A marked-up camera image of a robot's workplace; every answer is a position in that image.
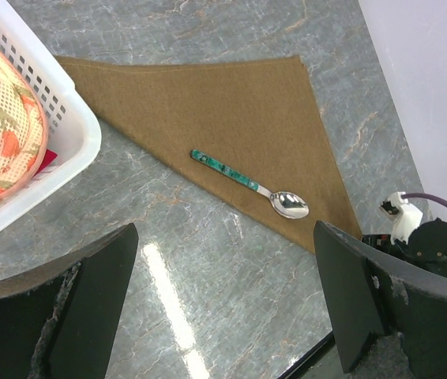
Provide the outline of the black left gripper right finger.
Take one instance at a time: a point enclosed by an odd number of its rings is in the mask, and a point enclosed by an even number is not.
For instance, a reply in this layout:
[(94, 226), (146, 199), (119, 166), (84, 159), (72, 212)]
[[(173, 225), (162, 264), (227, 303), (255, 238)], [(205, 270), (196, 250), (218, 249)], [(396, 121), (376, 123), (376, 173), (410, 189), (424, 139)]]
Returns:
[(323, 221), (314, 246), (340, 363), (353, 371), (394, 332), (417, 378), (447, 378), (447, 278), (368, 246)]

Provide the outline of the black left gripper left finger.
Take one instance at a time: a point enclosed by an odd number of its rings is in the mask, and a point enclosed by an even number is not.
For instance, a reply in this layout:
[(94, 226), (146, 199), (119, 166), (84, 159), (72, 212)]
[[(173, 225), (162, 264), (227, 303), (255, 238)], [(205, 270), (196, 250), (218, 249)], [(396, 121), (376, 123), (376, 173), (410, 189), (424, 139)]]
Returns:
[(0, 378), (103, 378), (137, 255), (128, 224), (0, 280)]

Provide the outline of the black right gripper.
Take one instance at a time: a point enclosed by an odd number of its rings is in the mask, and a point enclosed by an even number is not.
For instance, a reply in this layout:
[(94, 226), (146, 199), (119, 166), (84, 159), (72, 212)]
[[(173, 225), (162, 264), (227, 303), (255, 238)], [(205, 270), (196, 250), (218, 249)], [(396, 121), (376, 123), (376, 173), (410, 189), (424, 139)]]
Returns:
[(421, 224), (407, 242), (393, 239), (391, 235), (363, 235), (361, 242), (447, 278), (447, 222), (439, 218)]

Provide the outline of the green handled metal spoon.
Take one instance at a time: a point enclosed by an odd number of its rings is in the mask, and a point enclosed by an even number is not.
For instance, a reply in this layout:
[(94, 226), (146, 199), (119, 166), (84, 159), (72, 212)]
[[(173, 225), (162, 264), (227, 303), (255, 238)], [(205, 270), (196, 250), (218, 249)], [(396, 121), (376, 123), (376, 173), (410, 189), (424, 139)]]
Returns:
[(223, 176), (234, 180), (240, 185), (245, 186), (249, 190), (266, 197), (273, 209), (282, 217), (291, 220), (299, 220), (307, 217), (310, 213), (308, 204), (295, 193), (288, 191), (271, 192), (252, 178), (249, 178), (199, 150), (193, 149), (190, 152), (190, 157), (206, 167), (219, 172)]

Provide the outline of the brown cloth napkin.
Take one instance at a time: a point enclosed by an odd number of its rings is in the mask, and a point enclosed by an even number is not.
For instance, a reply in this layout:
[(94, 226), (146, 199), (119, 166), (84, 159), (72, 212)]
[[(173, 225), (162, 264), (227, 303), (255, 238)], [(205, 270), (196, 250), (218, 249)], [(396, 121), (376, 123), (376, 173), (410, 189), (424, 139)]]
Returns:
[[(313, 250), (319, 220), (361, 236), (300, 58), (172, 66), (58, 62), (97, 117), (286, 239)], [(298, 194), (309, 215), (279, 216), (261, 195), (192, 159), (193, 150), (271, 191)]]

